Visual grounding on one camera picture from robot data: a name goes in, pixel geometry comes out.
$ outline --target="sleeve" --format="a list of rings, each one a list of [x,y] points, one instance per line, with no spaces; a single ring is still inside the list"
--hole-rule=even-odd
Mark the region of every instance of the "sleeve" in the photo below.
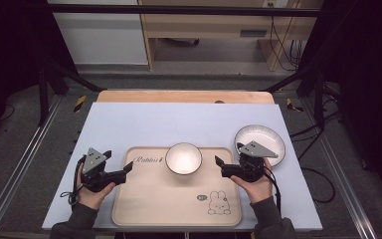
[[[93,225],[95,224],[97,213],[97,210],[77,204],[67,222],[57,223],[52,227],[50,239],[96,238]]]
[[[273,197],[251,204],[257,217],[254,234],[257,239],[295,239],[296,232],[288,218],[282,218]]]

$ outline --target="bunny face illustration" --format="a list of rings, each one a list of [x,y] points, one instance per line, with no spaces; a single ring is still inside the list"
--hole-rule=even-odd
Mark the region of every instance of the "bunny face illustration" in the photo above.
[[[209,204],[210,215],[213,214],[231,214],[228,198],[224,191],[212,191],[210,193],[210,204]]]

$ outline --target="wooden tray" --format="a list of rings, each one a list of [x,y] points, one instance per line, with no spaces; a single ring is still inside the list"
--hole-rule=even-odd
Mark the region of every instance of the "wooden tray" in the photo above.
[[[237,185],[222,177],[215,155],[234,163],[224,147],[199,147],[200,168],[179,175],[166,165],[169,147],[133,147],[124,164],[134,161],[126,183],[118,187],[112,219],[119,226],[234,226],[241,221]]]

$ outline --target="black horizontal bar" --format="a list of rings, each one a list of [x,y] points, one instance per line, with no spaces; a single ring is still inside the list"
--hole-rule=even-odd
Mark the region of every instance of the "black horizontal bar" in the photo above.
[[[94,4],[25,4],[28,10],[48,10],[54,13],[110,13],[110,14],[178,14],[178,15],[233,15],[319,17],[336,15],[337,12],[319,9],[252,8],[212,6],[143,6],[143,5],[94,5]]]

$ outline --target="white tabletop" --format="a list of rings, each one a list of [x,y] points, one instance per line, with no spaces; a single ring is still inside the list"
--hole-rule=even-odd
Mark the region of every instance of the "white tabletop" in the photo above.
[[[119,170],[126,151],[135,146],[172,146],[190,142],[196,146],[227,147],[237,159],[235,134],[249,124],[267,126],[285,142],[285,158],[273,168],[282,194],[283,217],[289,218],[298,231],[321,230],[279,106],[183,103],[94,103],[43,228],[51,229],[54,224],[69,219],[71,206],[67,197],[61,198],[60,194],[73,189],[76,164],[90,147],[100,152],[111,150],[106,172]],[[95,228],[110,231],[250,231],[257,223],[250,200],[240,188],[243,216],[233,227],[119,227],[111,219],[115,194],[116,189],[101,205]]]

